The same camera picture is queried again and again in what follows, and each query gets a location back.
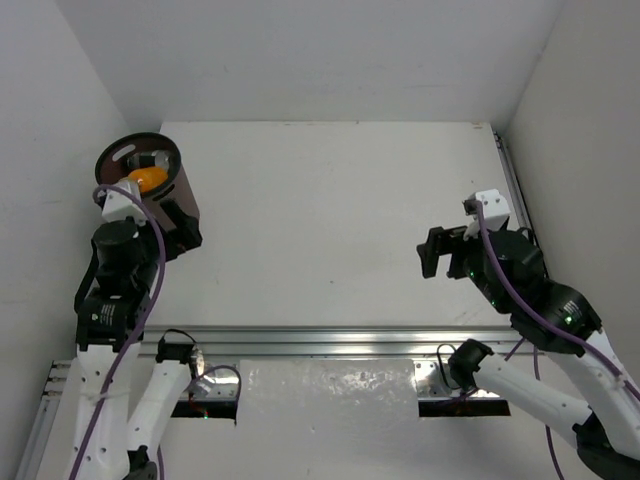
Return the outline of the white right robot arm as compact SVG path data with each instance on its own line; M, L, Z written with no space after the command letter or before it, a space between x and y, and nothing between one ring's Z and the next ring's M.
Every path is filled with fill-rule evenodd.
M447 275L470 280L536 352L548 356L580 392L573 398L526 377L488 345L462 343L448 376L463 392L487 390L556 432L601 479L639 476L639 388L616 357L602 321L577 290L551 280L542 251L524 230L430 229L416 248L424 278L449 256Z

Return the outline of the clear bottle black label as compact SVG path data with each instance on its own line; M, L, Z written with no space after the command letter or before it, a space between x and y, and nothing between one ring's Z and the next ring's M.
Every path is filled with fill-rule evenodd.
M127 159L128 168L133 171L136 169L144 169L158 167L164 171L170 168L171 152L168 150L153 150L137 152Z

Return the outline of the small orange juice bottle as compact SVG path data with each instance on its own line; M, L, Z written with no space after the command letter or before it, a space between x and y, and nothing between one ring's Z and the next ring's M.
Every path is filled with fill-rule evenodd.
M168 172L158 167L136 169L127 178L135 182L141 194L146 194L165 183Z

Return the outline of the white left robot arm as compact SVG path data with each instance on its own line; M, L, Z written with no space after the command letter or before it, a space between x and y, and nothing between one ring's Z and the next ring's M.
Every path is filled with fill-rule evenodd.
M202 243L199 211L108 192L74 299L80 391L67 479L161 479L160 441L196 376L195 343L160 339L152 376L129 407L132 368L166 265Z

